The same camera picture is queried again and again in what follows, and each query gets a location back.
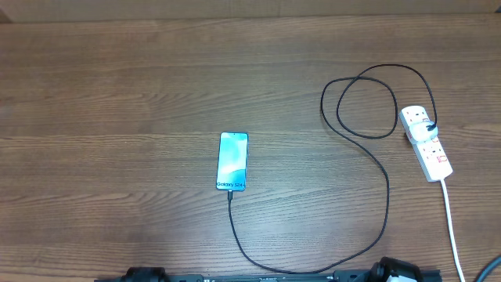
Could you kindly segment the blue smartphone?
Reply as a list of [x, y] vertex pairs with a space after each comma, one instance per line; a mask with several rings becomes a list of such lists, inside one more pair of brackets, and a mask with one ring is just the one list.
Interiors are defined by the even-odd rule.
[[216, 189], [245, 191], [247, 184], [248, 134], [222, 132], [218, 152]]

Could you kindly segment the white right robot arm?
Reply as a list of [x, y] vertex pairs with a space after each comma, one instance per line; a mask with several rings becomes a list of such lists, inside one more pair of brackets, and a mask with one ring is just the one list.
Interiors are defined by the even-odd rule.
[[418, 266], [396, 258], [383, 257], [373, 264], [366, 281], [369, 282], [423, 282], [424, 277]]

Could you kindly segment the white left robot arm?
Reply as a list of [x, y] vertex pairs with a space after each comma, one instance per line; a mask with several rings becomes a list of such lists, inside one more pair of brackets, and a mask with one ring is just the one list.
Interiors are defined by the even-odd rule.
[[169, 282], [165, 268], [162, 267], [131, 267], [119, 279], [120, 282]]

